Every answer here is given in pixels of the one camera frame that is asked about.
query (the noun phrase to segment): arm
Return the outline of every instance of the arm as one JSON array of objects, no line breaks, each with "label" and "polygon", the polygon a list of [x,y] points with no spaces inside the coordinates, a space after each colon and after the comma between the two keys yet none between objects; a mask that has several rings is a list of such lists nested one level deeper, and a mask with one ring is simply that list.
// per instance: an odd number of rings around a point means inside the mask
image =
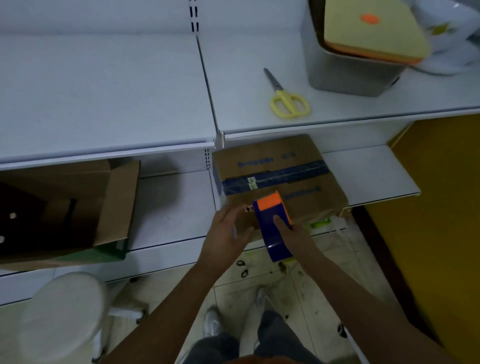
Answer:
[{"label": "arm", "polygon": [[275,225],[287,248],[322,290],[370,364],[458,364],[442,347],[326,258],[305,229],[294,226],[290,230],[278,217]]},{"label": "arm", "polygon": [[208,291],[243,251],[253,228],[234,238],[235,219],[245,206],[218,211],[197,263],[138,328],[106,358],[105,364],[172,364],[177,359]]}]

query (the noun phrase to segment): hand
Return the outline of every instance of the hand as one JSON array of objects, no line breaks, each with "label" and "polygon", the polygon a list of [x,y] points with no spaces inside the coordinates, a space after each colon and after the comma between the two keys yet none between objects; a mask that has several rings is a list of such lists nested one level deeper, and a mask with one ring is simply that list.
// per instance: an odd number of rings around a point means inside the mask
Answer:
[{"label": "hand", "polygon": [[320,253],[312,237],[302,226],[293,225],[290,230],[278,215],[273,216],[273,221],[288,250],[302,266],[309,258]]},{"label": "hand", "polygon": [[237,238],[232,235],[237,215],[246,206],[232,207],[225,205],[213,216],[212,225],[205,238],[197,264],[211,272],[216,279],[220,278],[235,262],[250,241],[253,227],[249,227]]}]

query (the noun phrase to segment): forearm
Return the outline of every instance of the forearm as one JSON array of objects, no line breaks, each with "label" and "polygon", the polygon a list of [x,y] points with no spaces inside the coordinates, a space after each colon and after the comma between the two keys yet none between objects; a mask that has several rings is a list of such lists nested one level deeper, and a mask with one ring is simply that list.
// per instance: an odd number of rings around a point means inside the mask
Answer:
[{"label": "forearm", "polygon": [[163,302],[105,358],[105,364],[172,364],[218,277],[194,265]]},{"label": "forearm", "polygon": [[376,299],[320,251],[297,259],[371,364],[457,363],[443,348]]}]

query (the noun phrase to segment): cardboard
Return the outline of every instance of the cardboard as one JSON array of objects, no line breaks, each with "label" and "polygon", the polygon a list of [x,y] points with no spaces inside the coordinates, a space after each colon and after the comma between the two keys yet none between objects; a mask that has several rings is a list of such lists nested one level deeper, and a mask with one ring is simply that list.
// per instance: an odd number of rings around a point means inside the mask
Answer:
[{"label": "cardboard", "polygon": [[[324,164],[320,152],[309,135],[297,135],[223,149],[214,152],[212,158],[217,185],[220,186],[220,192],[228,204],[252,205],[254,200],[278,191],[294,224],[305,224],[328,218],[333,214],[340,214],[343,208],[348,206],[345,194],[333,173]],[[304,172],[298,172],[301,166],[315,163],[324,166],[316,170],[318,175],[296,180],[298,176],[305,176]],[[258,188],[261,184],[258,183],[258,176],[271,177],[272,175],[275,177],[270,178],[270,181],[286,178],[289,182]],[[247,180],[251,181],[249,190],[232,193],[235,189],[244,190]],[[242,212],[235,224],[237,233],[242,233],[250,226],[255,228],[252,240],[260,239],[255,214]]]},{"label": "cardboard", "polygon": [[[0,207],[0,267],[123,259],[139,169],[138,161],[111,169],[99,160],[1,172],[0,197],[12,197]],[[114,244],[96,249],[108,243]]]}]

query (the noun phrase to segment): yellow scissors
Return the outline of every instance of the yellow scissors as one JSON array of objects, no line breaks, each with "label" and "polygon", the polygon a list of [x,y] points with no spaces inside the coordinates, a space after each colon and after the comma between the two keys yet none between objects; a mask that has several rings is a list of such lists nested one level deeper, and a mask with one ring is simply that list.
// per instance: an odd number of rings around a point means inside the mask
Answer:
[{"label": "yellow scissors", "polygon": [[[307,100],[300,95],[290,95],[286,90],[283,89],[280,82],[276,80],[276,78],[268,69],[264,68],[264,72],[275,89],[275,96],[273,96],[270,100],[270,107],[277,116],[281,118],[295,118],[297,116],[310,114],[310,105]],[[295,105],[295,100],[297,100],[303,106],[302,111],[300,111],[297,108],[297,105]],[[276,105],[277,101],[279,101],[285,107],[285,109],[287,109],[288,113],[282,112],[278,109]]]}]

